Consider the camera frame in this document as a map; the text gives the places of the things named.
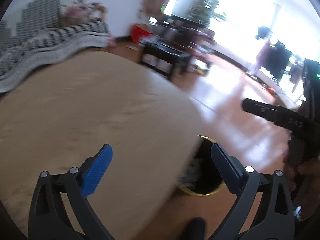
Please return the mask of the person's right hand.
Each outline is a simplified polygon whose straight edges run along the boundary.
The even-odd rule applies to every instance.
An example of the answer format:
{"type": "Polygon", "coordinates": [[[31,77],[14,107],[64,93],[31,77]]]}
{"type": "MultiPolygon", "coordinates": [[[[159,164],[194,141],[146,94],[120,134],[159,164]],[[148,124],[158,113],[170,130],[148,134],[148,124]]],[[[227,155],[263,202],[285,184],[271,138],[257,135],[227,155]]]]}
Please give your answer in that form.
{"type": "Polygon", "coordinates": [[[319,209],[319,157],[291,164],[291,160],[299,157],[304,150],[306,146],[294,134],[290,134],[284,153],[283,171],[287,178],[295,217],[299,222],[311,218],[319,209]]]}

